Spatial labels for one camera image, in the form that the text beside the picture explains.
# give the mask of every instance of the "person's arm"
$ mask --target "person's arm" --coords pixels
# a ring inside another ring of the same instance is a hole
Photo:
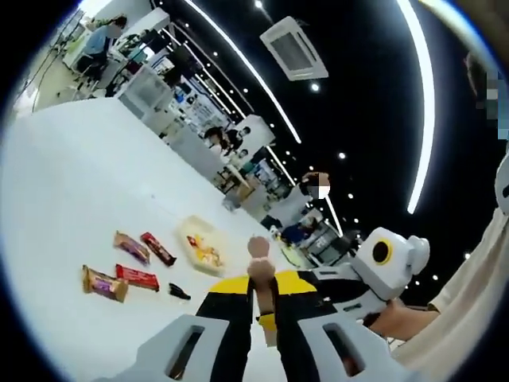
[[[391,301],[369,329],[382,337],[408,341],[439,315],[436,310],[412,310],[400,302]]]

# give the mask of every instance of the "ceiling air conditioning vent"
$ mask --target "ceiling air conditioning vent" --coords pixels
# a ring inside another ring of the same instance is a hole
[[[283,18],[260,39],[290,81],[328,77],[317,50],[294,18]]]

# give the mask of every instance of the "curved led light strip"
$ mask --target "curved led light strip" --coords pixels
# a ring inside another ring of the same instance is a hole
[[[237,48],[237,45],[231,40],[231,38],[194,2],[191,0],[184,0],[191,8],[193,8],[202,18],[205,19],[208,24],[212,28],[216,30],[217,33],[220,34],[220,36],[230,45],[230,48],[233,49],[233,51],[239,56],[240,60],[247,66],[251,74],[255,77],[255,79],[258,81],[262,89],[267,93],[270,100],[276,107],[276,109],[279,111],[279,114],[283,118],[283,120],[286,123],[286,126],[288,127],[289,131],[292,133],[293,137],[297,141],[297,143],[302,143],[301,138],[299,137],[299,134],[293,127],[293,124],[290,122],[288,115],[286,115],[285,111],[283,110],[281,104],[276,99],[276,96],[274,93],[270,90],[269,86],[266,84],[265,80],[259,75],[259,73],[256,71],[255,67],[249,62],[249,60],[244,56],[244,53],[240,51],[239,48]]]
[[[422,90],[424,94],[424,126],[422,132],[421,157],[419,158],[419,167],[415,177],[414,189],[408,202],[408,213],[414,213],[421,197],[424,181],[428,173],[429,160],[431,159],[431,150],[433,148],[433,133],[435,129],[435,86],[433,83],[433,69],[431,67],[431,58],[429,57],[428,45],[417,14],[415,14],[412,5],[408,0],[397,0],[399,8],[406,19],[412,38],[414,39],[415,49],[421,67]]]

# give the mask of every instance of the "snack package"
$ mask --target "snack package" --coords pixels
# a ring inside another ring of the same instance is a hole
[[[128,289],[129,284],[126,280],[116,279],[83,265],[83,291],[85,293],[95,292],[112,300],[124,302]]]
[[[121,248],[124,251],[130,253],[143,265],[150,264],[150,252],[148,249],[143,247],[138,241],[132,239],[125,233],[117,231],[115,233],[115,241],[113,245],[116,248]]]
[[[175,285],[173,283],[168,284],[168,293],[170,293],[172,296],[182,298],[183,300],[190,300],[191,296],[189,296],[187,293],[185,293],[182,288],[180,288],[178,285]]]
[[[171,267],[177,260],[176,257],[171,256],[166,248],[164,248],[159,241],[153,237],[150,232],[145,232],[141,236],[142,242],[167,266]]]
[[[146,289],[159,291],[159,282],[157,276],[142,271],[136,271],[120,264],[115,266],[117,278],[126,280],[130,285]]]

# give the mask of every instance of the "desk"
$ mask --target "desk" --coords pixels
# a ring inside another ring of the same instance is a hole
[[[6,282],[29,335],[65,380],[114,376],[132,365],[140,344],[196,312],[218,279],[187,262],[173,234],[183,218],[198,214],[229,235],[228,276],[245,273],[249,238],[267,234],[246,212],[223,208],[223,194],[117,99],[62,103],[16,120],[2,159]],[[116,263],[139,269],[112,247],[117,229],[133,237],[151,231],[178,258],[168,269],[153,257],[148,271],[161,292],[131,287],[123,304],[83,293],[82,264],[110,274]],[[275,245],[270,255],[278,270],[289,268]],[[169,296],[170,280],[192,300]],[[252,338],[244,380],[284,381],[258,325]]]

